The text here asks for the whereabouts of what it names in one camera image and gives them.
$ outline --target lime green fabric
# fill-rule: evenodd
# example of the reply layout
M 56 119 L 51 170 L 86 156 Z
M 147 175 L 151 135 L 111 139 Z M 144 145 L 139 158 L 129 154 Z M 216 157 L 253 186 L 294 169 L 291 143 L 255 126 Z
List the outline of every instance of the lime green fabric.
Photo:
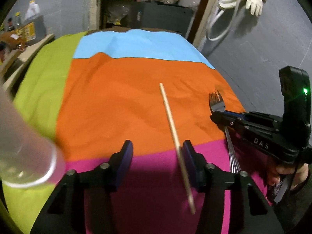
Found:
M 14 99 L 26 123 L 52 140 L 71 60 L 85 34 L 66 35 L 44 46 L 31 63 Z M 3 185 L 8 211 L 24 234 L 30 233 L 54 187 L 46 184 L 16 189 Z

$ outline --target dark sleeve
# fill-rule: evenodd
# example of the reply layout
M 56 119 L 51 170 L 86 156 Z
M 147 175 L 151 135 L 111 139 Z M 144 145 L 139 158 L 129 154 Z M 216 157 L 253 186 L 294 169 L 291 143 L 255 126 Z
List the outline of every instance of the dark sleeve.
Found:
M 274 207 L 285 233 L 306 234 L 306 227 L 312 221 L 312 165 L 309 166 L 309 175 L 305 185 L 297 192 L 291 192 Z

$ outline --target fork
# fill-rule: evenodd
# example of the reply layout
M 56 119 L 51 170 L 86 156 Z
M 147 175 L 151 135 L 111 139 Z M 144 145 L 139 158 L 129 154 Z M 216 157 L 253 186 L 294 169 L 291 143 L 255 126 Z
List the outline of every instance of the fork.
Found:
M 215 111 L 220 111 L 220 112 L 225 111 L 225 104 L 224 104 L 223 98 L 222 98 L 222 96 L 218 90 L 217 90 L 217 92 L 213 92 L 213 93 L 209 94 L 209 106 L 210 106 L 210 110 L 212 113 Z M 236 158 L 233 143 L 232 143 L 230 133 L 229 133 L 227 126 L 224 126 L 224 132 L 225 132 L 225 136 L 227 138 L 227 147 L 229 150 L 230 172 L 239 173 L 241 171 L 241 167 L 240 167 L 239 162 Z

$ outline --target light blue fabric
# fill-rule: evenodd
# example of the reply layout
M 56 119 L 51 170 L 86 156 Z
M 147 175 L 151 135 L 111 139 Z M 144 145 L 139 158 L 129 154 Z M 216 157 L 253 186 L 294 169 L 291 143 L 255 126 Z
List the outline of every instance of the light blue fabric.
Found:
M 81 38 L 74 58 L 90 58 L 100 52 L 113 58 L 138 57 L 202 62 L 215 69 L 185 38 L 171 32 L 140 29 L 127 32 L 95 32 Z

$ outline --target magenta fabric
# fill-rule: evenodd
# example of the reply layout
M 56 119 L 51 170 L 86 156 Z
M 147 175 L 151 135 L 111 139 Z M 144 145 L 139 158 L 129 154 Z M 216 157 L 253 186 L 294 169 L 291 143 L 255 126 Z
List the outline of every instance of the magenta fabric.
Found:
M 229 156 L 225 140 L 194 146 L 207 162 L 229 171 Z M 247 171 L 263 194 L 266 156 L 249 148 L 235 147 L 242 170 Z M 107 159 L 69 162 L 68 169 L 78 172 L 92 170 Z M 194 234 L 199 220 L 204 194 L 193 191 L 196 214 L 190 213 L 175 150 L 136 156 L 130 171 L 117 193 L 111 194 L 114 219 L 120 234 Z M 230 192 L 225 194 L 222 234 L 228 233 Z

